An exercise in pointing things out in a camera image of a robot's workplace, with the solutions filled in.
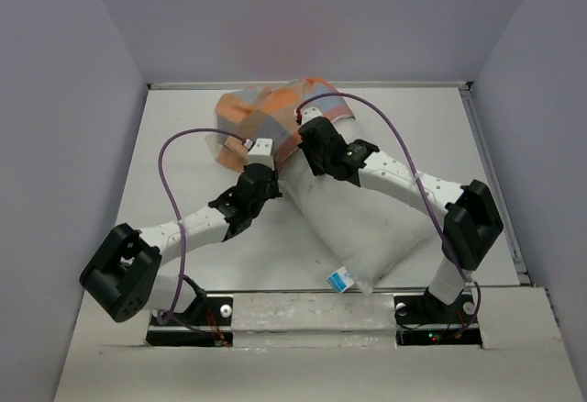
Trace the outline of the orange blue checked pillowcase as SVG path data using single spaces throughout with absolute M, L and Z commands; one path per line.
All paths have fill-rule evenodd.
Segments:
M 276 168 L 281 170 L 291 156 L 299 151 L 296 108 L 313 96 L 337 91 L 331 83 L 317 77 L 297 79 L 280 85 L 249 86 L 219 98 L 215 108 L 216 127 L 253 141 L 259 138 L 271 139 L 271 155 Z M 340 119 L 354 118 L 350 107 L 339 96 L 321 98 L 304 109 L 311 106 L 315 106 L 333 123 Z M 216 133 L 208 135 L 206 141 L 218 163 L 239 173 L 243 171 L 248 158 L 247 151 L 239 140 Z

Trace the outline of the white pillow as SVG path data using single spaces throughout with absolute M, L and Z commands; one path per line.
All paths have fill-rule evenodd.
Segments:
M 334 253 L 366 296 L 398 263 L 432 236 L 430 219 L 400 201 L 313 175 L 299 142 L 299 126 L 285 121 L 290 152 L 279 164 L 280 184 L 317 236 Z

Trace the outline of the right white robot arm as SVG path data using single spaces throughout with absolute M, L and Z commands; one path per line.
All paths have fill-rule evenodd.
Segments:
M 406 166 L 376 145 L 347 142 L 321 115 L 299 115 L 299 148 L 314 175 L 387 195 L 431 217 L 444 259 L 422 299 L 424 314 L 442 321 L 494 245 L 504 223 L 486 183 L 449 182 Z

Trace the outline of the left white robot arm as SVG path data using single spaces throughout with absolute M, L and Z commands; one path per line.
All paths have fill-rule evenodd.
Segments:
M 112 228 L 80 274 L 82 288 L 116 323 L 140 310 L 162 310 L 162 320 L 192 324 L 206 291 L 184 273 L 185 256 L 231 240 L 248 229 L 265 203 L 279 198 L 277 173 L 252 163 L 217 199 L 178 222 L 146 229 Z

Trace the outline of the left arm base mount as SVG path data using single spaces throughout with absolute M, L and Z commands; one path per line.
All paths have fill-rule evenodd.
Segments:
M 234 297 L 209 295 L 188 277 L 184 282 L 195 292 L 194 299 L 183 313 L 175 314 L 165 323 L 151 316 L 145 342 L 151 347 L 231 347 Z

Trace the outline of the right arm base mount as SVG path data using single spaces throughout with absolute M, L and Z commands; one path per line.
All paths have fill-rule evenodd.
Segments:
M 481 289 L 466 287 L 446 305 L 428 291 L 393 296 L 399 347 L 482 346 Z

